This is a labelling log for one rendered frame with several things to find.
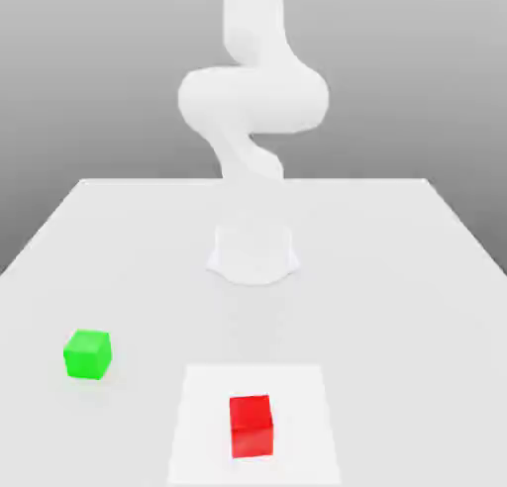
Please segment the small green cube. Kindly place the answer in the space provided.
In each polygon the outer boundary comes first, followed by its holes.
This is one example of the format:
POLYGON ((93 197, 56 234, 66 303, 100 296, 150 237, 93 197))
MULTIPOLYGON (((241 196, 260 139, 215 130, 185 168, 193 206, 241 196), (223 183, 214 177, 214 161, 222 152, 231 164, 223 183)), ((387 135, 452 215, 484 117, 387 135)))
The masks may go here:
POLYGON ((73 378, 100 380, 112 361, 108 332, 76 330, 63 348, 67 375, 73 378))

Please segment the small red cube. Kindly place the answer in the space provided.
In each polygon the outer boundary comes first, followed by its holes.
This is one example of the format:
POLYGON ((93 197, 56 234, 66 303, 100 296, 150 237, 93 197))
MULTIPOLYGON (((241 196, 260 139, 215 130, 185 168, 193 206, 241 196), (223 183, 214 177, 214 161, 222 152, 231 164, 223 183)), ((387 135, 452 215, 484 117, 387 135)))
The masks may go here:
POLYGON ((273 455, 274 424, 269 396, 231 397, 229 409, 232 457, 273 455))

